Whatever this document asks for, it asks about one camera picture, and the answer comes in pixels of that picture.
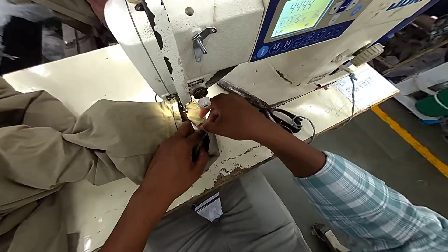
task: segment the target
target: khaki garment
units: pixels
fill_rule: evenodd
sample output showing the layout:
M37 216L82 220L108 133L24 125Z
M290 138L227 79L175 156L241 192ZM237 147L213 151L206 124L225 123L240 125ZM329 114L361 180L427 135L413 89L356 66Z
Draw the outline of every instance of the khaki garment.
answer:
M190 120L204 122L196 103L188 107ZM157 147L180 124L165 102L99 100L76 119L49 93L23 94L0 77L0 252L64 251L53 193L85 178L94 185L124 177L141 184Z
M29 3L29 0L9 0L14 4L23 4L23 3ZM31 0L32 2L43 5L49 9L52 9L54 11L57 11L58 13L61 13L65 16L68 16L70 18L76 19L78 21L81 21L85 24L94 26L94 27L101 27L101 22L92 11L92 8L90 6L90 3L86 0ZM106 1L104 2L104 5L102 6L102 12L100 12L98 8L98 4L95 3L95 8L97 9L97 13L100 15L100 17L104 17L104 5L106 4Z

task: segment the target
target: shirt sleeve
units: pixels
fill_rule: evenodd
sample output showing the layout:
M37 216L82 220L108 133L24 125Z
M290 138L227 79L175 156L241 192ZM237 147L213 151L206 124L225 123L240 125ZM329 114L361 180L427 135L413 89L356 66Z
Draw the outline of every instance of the shirt sleeve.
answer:
M350 161L324 152L316 174L296 178L317 211L350 237L352 251L448 251L448 221L412 205Z

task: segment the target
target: paper sheet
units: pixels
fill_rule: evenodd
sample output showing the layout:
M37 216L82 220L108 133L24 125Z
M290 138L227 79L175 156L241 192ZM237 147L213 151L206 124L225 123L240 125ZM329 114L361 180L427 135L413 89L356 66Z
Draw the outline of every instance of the paper sheet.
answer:
M355 71L355 106L365 109L381 101L381 94L394 93L398 89L386 78L381 76L373 68L366 66ZM336 87L349 99L352 100L352 82L350 77L344 77L335 83Z

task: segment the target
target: control panel button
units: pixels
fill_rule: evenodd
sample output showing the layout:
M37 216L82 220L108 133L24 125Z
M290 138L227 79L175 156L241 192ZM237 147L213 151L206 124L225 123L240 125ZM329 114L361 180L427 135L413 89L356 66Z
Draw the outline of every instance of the control panel button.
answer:
M352 0L345 0L345 1L341 4L341 6L339 7L339 9L336 11L336 13L345 11L345 9L347 9L347 7L350 5L351 2L352 2Z
M352 8L355 7L355 5L357 5L358 3L359 3L359 0L353 0L353 1L347 6L347 9L345 9L345 10L352 9Z
M270 53L270 54L274 54L274 53L276 53L278 50L280 50L280 47L281 47L281 42L277 42L277 43L275 43L275 44L271 47L271 49L269 50L269 53Z
M286 49L288 49L292 43L293 43L293 39L288 39L281 47L281 50L286 51Z
M331 28L329 31L327 31L327 33L325 34L325 38L328 38L329 36L331 36L334 31L335 31L334 28Z
M334 16L330 19L330 22L328 22L328 25L330 26L330 25L336 23L336 20L337 20L339 17L340 17L340 14L336 14L336 15L334 15Z
M313 41L316 42L316 41L320 40L321 38L323 38L326 31L327 31L327 29L323 29L320 32L318 32Z
M358 14L358 12L362 9L362 5L356 7L353 11L352 14L350 16L354 16L356 14Z
M310 35L308 35L308 36L306 37L305 41L303 42L303 44L304 44L304 45L309 44L309 43L313 40L314 36L316 36L316 33L315 33L315 32L313 32L313 33L311 33Z
M303 42L304 39L305 36L300 36L298 39L296 39L293 43L293 48L298 47Z
M260 48L260 50L258 50L257 57L261 58L261 57L265 56L268 51L269 51L269 46L267 46L267 45L263 46L262 48Z
M340 5L343 3L343 1L341 2L337 2L335 3L335 5L333 5L333 7L330 9L330 11L328 12L328 14L333 15L336 13L336 11L339 9Z
M336 30L333 32L333 36L337 35L338 33L340 33L342 31L342 26L336 28Z

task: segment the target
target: black scissors handle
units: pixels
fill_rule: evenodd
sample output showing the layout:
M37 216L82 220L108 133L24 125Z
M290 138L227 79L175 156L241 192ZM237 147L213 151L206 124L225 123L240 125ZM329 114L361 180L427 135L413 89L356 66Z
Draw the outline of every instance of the black scissors handle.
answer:
M291 134L297 133L302 129L302 123L301 123L302 119L289 111L286 111L284 109L261 109L260 111L268 119L279 124L280 126L283 127L283 129L285 129L287 132ZM292 124L276 116L274 112L282 113L287 117L291 118Z

